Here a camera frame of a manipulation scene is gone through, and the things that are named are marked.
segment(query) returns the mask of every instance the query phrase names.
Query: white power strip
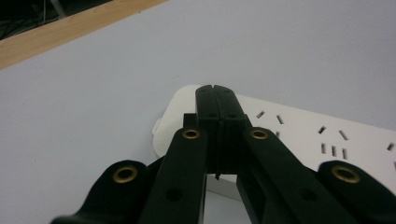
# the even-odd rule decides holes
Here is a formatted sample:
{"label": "white power strip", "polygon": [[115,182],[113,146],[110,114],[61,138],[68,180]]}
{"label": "white power strip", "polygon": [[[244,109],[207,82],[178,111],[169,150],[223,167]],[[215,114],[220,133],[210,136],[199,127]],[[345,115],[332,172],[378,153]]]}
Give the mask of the white power strip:
{"label": "white power strip", "polygon": [[[166,154],[183,114],[195,113],[195,90],[183,87],[173,97],[153,128],[158,157]],[[359,166],[396,194],[396,132],[236,94],[253,126],[271,130],[307,167],[317,170],[324,161],[346,161]],[[213,175],[207,189],[240,200],[235,175]]]}

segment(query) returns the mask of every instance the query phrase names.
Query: brass screw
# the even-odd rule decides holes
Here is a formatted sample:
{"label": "brass screw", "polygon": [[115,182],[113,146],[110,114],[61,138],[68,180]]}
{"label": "brass screw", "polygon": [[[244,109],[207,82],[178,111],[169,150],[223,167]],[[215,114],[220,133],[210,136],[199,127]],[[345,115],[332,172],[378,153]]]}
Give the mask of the brass screw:
{"label": "brass screw", "polygon": [[195,139],[195,138],[198,138],[200,135],[201,134],[194,129],[188,129],[183,132],[183,137],[185,137],[187,139]]}
{"label": "brass screw", "polygon": [[349,184],[356,184],[361,181],[361,177],[348,167],[336,165],[332,168],[332,174],[338,179]]}
{"label": "brass screw", "polygon": [[250,132],[250,136],[256,138],[256,139],[266,139],[268,137],[268,133],[262,130],[253,130]]}
{"label": "brass screw", "polygon": [[119,184],[133,181],[137,177],[137,170],[132,165],[120,167],[113,175],[113,180]]}

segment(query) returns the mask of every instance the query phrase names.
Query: power strip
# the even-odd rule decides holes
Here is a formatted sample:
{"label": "power strip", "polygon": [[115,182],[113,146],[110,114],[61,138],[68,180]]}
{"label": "power strip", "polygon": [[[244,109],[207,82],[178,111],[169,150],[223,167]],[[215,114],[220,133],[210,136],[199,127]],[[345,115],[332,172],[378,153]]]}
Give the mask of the power strip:
{"label": "power strip", "polygon": [[[174,133],[183,126],[183,114],[195,113],[195,90],[183,87],[174,95],[153,128],[158,157],[166,154]],[[285,105],[236,94],[253,126],[275,133],[307,167],[317,170],[324,161],[346,161],[359,166],[396,194],[396,132],[337,119]],[[213,175],[207,189],[240,200],[235,175]]]}

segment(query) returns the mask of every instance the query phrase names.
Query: table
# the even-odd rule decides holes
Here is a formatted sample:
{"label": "table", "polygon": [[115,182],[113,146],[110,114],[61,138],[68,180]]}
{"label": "table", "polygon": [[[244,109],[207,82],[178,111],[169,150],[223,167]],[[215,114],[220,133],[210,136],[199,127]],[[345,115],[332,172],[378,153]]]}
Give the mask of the table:
{"label": "table", "polygon": [[[188,84],[396,131],[394,1],[172,0],[120,17],[113,9],[32,31],[39,54],[16,37],[10,48],[21,57],[0,57],[0,223],[72,214],[110,164],[153,162],[151,128]],[[93,12],[116,22],[96,29]],[[73,24],[83,24],[79,38],[52,43]],[[209,193],[205,223],[248,216],[242,203]]]}

